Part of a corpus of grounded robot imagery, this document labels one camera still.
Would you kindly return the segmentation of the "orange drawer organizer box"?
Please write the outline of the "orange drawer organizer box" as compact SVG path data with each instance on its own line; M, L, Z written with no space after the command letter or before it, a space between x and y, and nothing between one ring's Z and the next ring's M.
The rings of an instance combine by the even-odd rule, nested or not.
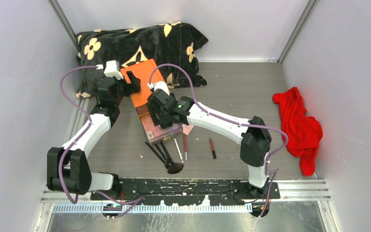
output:
M127 72L131 71L136 78L140 79L140 92L130 95L131 101L138 116L142 116L148 113L146 103L147 98L151 94L151 90L149 89L147 84L149 82L152 71L156 67L156 62L153 59L149 59L147 61L143 61L138 64L121 69L121 73L128 83L131 83L131 81L127 75Z

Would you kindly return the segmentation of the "white silver pencil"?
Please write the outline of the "white silver pencil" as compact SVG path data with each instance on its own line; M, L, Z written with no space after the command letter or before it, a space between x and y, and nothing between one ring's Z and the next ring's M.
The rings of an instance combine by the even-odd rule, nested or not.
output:
M180 161L181 161L181 163L184 163L184 159L183 159L183 156L182 156L182 152L180 151L180 147L179 147L179 144L178 144L176 138L174 138L174 143L175 143L175 146L176 146L177 152L178 152L178 154L179 154Z

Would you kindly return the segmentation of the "orange brown lip pen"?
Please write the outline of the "orange brown lip pen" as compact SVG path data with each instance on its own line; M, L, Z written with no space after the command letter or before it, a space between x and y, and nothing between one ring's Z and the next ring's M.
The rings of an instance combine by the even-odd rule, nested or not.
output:
M216 152L215 152L215 147L214 147L214 142L213 142L212 138L209 138L209 143L210 143L210 148L211 148L211 151L212 151L213 159L217 159Z

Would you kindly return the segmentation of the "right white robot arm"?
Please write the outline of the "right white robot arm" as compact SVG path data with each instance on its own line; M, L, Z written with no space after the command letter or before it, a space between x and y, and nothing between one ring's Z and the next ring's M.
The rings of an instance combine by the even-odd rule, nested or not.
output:
M174 94L168 94L162 89L152 91L146 105L156 126L173 123L201 127L240 145L240 159L248 166L250 195L259 199L267 193L265 159L272 138L261 118L230 116L190 97L182 96L177 100Z

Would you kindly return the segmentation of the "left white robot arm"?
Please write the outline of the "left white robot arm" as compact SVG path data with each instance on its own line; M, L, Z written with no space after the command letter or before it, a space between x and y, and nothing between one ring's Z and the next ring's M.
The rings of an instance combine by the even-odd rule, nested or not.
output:
M118 175L91 172L87 158L117 121L122 99L141 90L141 81L132 71L124 71L123 75L122 80L104 77L99 84L99 103L88 114L85 125L63 146L49 149L46 176L49 190L77 195L102 191L111 200L121 195Z

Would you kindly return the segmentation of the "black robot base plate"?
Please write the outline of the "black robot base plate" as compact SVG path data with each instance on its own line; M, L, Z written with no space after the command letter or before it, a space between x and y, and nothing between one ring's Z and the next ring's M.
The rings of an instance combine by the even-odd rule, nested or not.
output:
M94 201L122 201L140 205L198 206L208 200L209 206L261 203L281 197L276 182L256 190L241 179L169 179L121 178L111 190L91 190Z

